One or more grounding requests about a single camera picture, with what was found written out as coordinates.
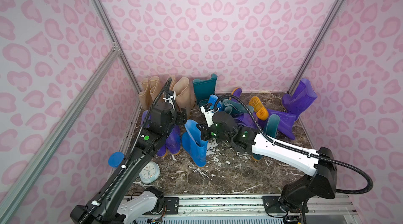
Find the blue boot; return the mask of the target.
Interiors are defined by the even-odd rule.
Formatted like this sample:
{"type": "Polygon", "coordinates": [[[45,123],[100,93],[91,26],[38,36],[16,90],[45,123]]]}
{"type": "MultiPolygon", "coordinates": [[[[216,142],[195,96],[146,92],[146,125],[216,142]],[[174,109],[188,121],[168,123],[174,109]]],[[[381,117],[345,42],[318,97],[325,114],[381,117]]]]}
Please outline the blue boot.
{"type": "Polygon", "coordinates": [[[187,120],[185,132],[182,135],[182,147],[191,156],[198,167],[206,165],[208,142],[201,139],[201,131],[194,120],[187,120]]]}
{"type": "MultiPolygon", "coordinates": [[[[207,104],[209,104],[210,105],[210,109],[211,110],[213,110],[214,109],[214,105],[215,105],[215,103],[216,103],[216,101],[218,100],[218,97],[216,96],[216,95],[210,95],[210,97],[209,97],[209,100],[208,100],[208,103],[207,104]]],[[[218,105],[217,105],[217,109],[219,110],[219,111],[223,111],[224,109],[223,109],[223,106],[222,106],[222,102],[220,101],[219,103],[218,103],[218,105]]]]}

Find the beige boot with paper stuffing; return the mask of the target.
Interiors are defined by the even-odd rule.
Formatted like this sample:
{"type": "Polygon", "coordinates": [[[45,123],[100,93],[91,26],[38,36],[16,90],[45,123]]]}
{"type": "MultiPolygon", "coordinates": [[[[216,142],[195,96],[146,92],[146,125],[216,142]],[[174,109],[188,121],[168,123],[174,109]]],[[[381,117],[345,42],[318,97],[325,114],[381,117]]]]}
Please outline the beige boot with paper stuffing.
{"type": "Polygon", "coordinates": [[[187,119],[191,117],[191,110],[196,102],[195,95],[191,93],[190,80],[182,77],[174,86],[175,101],[181,110],[185,109],[187,119]]]}

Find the beige boot pair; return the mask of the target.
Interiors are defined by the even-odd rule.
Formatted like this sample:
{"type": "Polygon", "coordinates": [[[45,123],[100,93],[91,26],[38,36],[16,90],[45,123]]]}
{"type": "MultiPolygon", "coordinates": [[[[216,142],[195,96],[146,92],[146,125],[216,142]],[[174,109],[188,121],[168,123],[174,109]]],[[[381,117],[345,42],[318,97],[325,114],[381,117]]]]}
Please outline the beige boot pair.
{"type": "Polygon", "coordinates": [[[150,83],[150,95],[152,100],[154,101],[159,92],[161,91],[163,85],[161,83],[159,76],[153,76],[149,79],[150,83]]]}
{"type": "Polygon", "coordinates": [[[149,110],[153,99],[151,97],[151,85],[149,78],[143,78],[141,81],[142,91],[139,92],[140,104],[143,110],[149,110]]]}

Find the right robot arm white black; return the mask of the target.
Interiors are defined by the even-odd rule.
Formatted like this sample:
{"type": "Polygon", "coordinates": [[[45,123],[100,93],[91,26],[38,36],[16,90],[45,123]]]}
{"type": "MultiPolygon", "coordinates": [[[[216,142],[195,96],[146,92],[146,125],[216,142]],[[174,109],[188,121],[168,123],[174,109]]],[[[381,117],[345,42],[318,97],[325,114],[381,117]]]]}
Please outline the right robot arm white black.
{"type": "Polygon", "coordinates": [[[334,164],[315,159],[315,154],[331,158],[329,149],[320,150],[295,146],[271,137],[265,137],[258,129],[241,126],[224,112],[208,116],[206,123],[197,124],[204,141],[218,139],[227,142],[239,152],[257,154],[293,166],[304,173],[298,180],[284,186],[275,208],[283,212],[300,209],[314,196],[334,199],[336,196],[337,168],[334,164]]]}

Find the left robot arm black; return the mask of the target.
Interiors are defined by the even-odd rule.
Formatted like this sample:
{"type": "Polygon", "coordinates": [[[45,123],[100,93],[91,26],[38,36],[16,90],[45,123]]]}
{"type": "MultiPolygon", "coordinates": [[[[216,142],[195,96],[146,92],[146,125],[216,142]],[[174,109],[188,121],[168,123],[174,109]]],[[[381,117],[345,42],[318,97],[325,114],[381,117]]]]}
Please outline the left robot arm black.
{"type": "Polygon", "coordinates": [[[160,213],[164,193],[155,187],[147,188],[128,202],[123,200],[174,128],[184,125],[186,120],[186,109],[176,103],[153,103],[120,166],[89,202],[73,209],[72,221],[76,224],[133,224],[145,213],[160,213]]]}

